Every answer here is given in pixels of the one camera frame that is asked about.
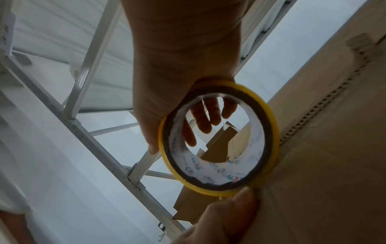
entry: yellow tape roll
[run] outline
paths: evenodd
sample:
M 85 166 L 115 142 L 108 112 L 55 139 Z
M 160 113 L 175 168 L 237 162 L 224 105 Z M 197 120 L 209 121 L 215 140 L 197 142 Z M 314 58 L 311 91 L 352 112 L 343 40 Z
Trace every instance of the yellow tape roll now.
M 186 147 L 182 127 L 194 104 L 219 96 L 236 101 L 245 110 L 251 136 L 247 148 L 236 159 L 210 163 L 197 158 Z M 226 80 L 209 81 L 195 86 L 162 120 L 158 144 L 167 167 L 185 186 L 205 195 L 229 197 L 244 186 L 258 187 L 271 172 L 279 154 L 279 129 L 270 108 L 253 91 Z

